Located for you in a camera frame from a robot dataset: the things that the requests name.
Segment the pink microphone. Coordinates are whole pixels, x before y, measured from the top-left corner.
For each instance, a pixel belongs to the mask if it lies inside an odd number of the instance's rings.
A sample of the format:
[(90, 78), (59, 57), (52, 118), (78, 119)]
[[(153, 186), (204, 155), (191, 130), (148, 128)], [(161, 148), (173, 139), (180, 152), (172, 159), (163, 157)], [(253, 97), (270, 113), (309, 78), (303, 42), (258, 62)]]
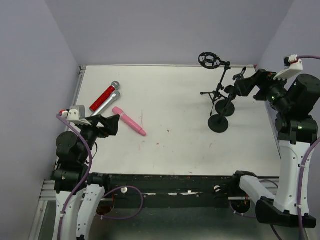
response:
[(132, 120), (121, 108), (115, 106), (112, 109), (112, 112), (116, 115), (119, 115), (120, 119), (136, 133), (143, 137), (147, 136), (147, 133), (144, 131), (144, 129), (140, 125), (138, 125), (134, 120)]

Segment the silver microphone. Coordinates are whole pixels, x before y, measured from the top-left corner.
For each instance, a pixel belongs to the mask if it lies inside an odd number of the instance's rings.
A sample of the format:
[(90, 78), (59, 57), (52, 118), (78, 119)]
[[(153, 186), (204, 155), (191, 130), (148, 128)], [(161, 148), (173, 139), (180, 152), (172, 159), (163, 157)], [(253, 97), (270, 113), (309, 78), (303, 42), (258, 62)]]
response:
[(121, 96), (121, 93), (118, 90), (115, 90), (111, 93), (111, 95), (107, 98), (107, 100), (100, 106), (98, 109), (92, 113), (90, 116), (94, 117), (97, 115), (101, 115), (107, 108), (109, 108), (116, 100), (118, 100)]

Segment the black round-base stand front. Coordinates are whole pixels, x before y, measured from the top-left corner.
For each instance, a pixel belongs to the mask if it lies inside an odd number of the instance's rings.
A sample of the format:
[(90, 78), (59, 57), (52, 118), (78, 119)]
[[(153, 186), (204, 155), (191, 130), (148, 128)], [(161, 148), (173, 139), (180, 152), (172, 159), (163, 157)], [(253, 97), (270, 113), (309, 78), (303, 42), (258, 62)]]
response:
[(229, 122), (227, 117), (217, 113), (209, 118), (208, 126), (215, 133), (224, 133), (229, 127)]

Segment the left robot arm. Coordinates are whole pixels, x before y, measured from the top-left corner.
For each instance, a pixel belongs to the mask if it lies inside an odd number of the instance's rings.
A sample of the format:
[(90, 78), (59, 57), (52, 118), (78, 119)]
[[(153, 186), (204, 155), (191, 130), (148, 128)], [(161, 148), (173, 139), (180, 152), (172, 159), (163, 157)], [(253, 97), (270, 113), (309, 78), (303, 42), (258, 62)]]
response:
[(98, 138), (116, 136), (120, 116), (96, 115), (77, 124), (77, 131), (67, 120), (68, 111), (56, 117), (69, 130), (56, 139), (57, 166), (52, 173), (56, 198), (54, 240), (87, 240), (97, 208), (108, 189), (106, 175), (90, 173), (92, 149)]

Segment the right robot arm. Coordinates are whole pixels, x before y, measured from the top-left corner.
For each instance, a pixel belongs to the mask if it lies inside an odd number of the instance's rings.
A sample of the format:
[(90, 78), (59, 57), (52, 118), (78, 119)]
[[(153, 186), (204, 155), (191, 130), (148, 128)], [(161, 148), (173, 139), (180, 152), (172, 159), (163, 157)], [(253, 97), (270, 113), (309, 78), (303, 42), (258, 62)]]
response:
[(248, 171), (237, 171), (232, 176), (228, 193), (248, 196), (261, 224), (313, 229), (317, 221), (309, 213), (307, 191), (310, 160), (319, 142), (318, 124), (311, 111), (320, 98), (320, 81), (315, 76), (300, 74), (289, 89), (285, 88), (286, 83), (286, 78), (264, 69), (251, 77), (235, 79), (234, 87), (241, 97), (258, 88), (254, 99), (267, 101), (276, 110), (281, 164), (276, 194)]

